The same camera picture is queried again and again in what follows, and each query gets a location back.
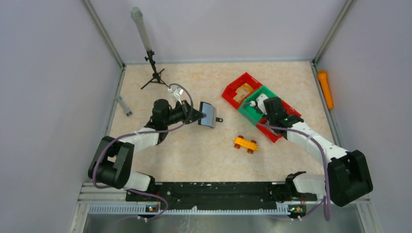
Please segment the black leather card holder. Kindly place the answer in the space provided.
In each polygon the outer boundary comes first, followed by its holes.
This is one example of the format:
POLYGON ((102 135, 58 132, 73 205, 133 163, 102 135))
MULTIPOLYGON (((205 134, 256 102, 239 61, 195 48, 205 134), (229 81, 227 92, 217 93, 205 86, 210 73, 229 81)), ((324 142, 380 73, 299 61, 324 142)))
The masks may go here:
POLYGON ((198 125, 214 129, 217 123, 223 123, 223 119, 217 117, 217 109, 212 104, 201 101, 199 111, 204 117, 198 120, 198 125))

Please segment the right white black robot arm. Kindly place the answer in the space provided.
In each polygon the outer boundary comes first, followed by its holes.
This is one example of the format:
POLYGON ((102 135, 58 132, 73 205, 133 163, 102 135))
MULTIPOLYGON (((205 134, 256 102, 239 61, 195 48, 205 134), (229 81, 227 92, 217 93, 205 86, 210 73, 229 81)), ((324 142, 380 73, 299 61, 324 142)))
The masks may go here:
POLYGON ((343 207, 374 189, 365 155, 349 151, 314 131, 300 116, 288 114, 279 97, 259 97, 249 104, 267 120, 263 127, 303 148, 324 169, 323 175, 296 174, 285 186, 285 194, 298 200, 304 193, 322 195, 326 204, 343 207))

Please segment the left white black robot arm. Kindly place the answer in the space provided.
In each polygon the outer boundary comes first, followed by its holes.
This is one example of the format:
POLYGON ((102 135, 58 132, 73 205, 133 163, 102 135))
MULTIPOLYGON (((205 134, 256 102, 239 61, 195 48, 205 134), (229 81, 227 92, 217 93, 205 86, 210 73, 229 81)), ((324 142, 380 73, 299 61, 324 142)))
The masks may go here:
POLYGON ((177 102, 175 107, 165 99, 154 102, 152 116, 146 125, 135 133, 101 139, 88 169, 88 177, 103 187, 135 189, 143 200, 154 198, 156 188, 150 184, 151 176, 133 172, 134 154, 162 143, 169 133, 169 126, 182 122, 191 124, 206 117, 194 109, 186 100, 177 102))

